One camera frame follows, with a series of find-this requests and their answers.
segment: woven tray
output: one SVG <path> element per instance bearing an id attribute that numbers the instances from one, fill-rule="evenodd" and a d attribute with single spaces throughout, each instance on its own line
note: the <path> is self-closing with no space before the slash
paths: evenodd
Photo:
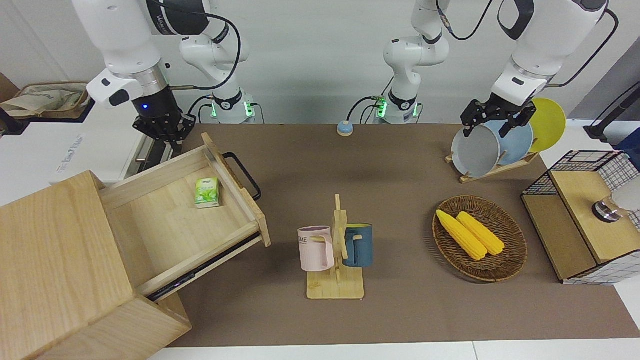
<path id="1" fill-rule="evenodd" d="M 462 250 L 433 216 L 433 236 L 443 257 L 462 274 L 484 282 L 504 281 L 514 277 L 527 261 L 527 243 L 522 230 L 513 218 L 500 206 L 475 196 L 457 196 L 446 200 L 438 209 L 458 216 L 466 211 L 491 230 L 505 244 L 501 254 L 475 261 Z"/>

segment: blue mug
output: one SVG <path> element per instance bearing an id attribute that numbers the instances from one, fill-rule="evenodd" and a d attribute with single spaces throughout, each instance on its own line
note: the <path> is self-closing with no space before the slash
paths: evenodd
<path id="1" fill-rule="evenodd" d="M 373 226 L 371 224 L 347 224 L 344 234 L 348 259 L 345 266 L 366 268 L 373 264 Z"/>

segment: wooden mug holder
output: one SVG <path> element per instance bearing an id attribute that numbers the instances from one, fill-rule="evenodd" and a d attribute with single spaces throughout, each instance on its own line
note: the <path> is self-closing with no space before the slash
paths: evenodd
<path id="1" fill-rule="evenodd" d="M 538 139 L 533 139 L 533 143 L 531 144 L 531 146 L 533 146 L 533 144 L 536 143 Z M 451 163 L 453 162 L 453 152 L 450 153 L 450 155 L 448 155 L 447 157 L 444 158 L 444 161 L 446 163 Z M 500 158 L 498 159 L 498 162 L 500 162 L 500 160 L 502 160 L 502 158 L 507 154 L 506 151 L 503 151 L 502 154 L 500 154 Z M 493 170 L 489 171 L 489 173 L 487 173 L 484 176 L 480 176 L 480 177 L 470 177 L 468 175 L 468 173 L 463 174 L 458 180 L 460 181 L 460 183 L 462 184 L 466 184 L 466 183 L 470 183 L 472 181 L 476 181 L 476 180 L 480 180 L 480 179 L 484 179 L 486 177 L 490 177 L 493 175 L 497 175 L 497 174 L 501 174 L 505 171 L 509 171 L 509 170 L 513 170 L 515 168 L 519 168 L 519 167 L 523 167 L 526 166 L 528 164 L 530 164 L 535 158 L 537 158 L 540 155 L 539 152 L 530 152 L 528 153 L 524 158 L 522 158 L 520 161 L 510 164 L 510 165 L 496 165 Z"/>
<path id="2" fill-rule="evenodd" d="M 333 259 L 335 266 L 322 272 L 307 272 L 308 299 L 362 299 L 364 280 L 362 268 L 352 268 L 342 264 L 348 259 L 344 234 L 347 229 L 347 211 L 340 206 L 340 194 L 335 194 L 333 212 Z"/>

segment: mug handle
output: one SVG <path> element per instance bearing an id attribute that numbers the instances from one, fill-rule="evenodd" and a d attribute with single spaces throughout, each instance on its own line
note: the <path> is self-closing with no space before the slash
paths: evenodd
<path id="1" fill-rule="evenodd" d="M 329 265 L 329 257 L 333 257 L 333 251 L 331 251 L 331 254 L 329 254 L 329 247 L 326 245 L 329 242 L 328 236 L 320 235 L 320 236 L 311 236 L 310 238 L 314 242 L 324 243 L 324 253 L 326 254 L 326 256 L 323 259 L 322 265 L 324 267 L 327 267 Z"/>
<path id="2" fill-rule="evenodd" d="M 356 246 L 356 240 L 362 240 L 362 235 L 353 235 L 353 263 L 358 263 L 358 247 Z"/>

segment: pink mug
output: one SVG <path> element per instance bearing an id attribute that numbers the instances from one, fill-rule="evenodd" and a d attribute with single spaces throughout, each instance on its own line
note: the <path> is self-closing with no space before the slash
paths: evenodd
<path id="1" fill-rule="evenodd" d="M 298 229 L 298 246 L 302 270 L 318 272 L 334 266 L 331 227 L 307 226 Z"/>

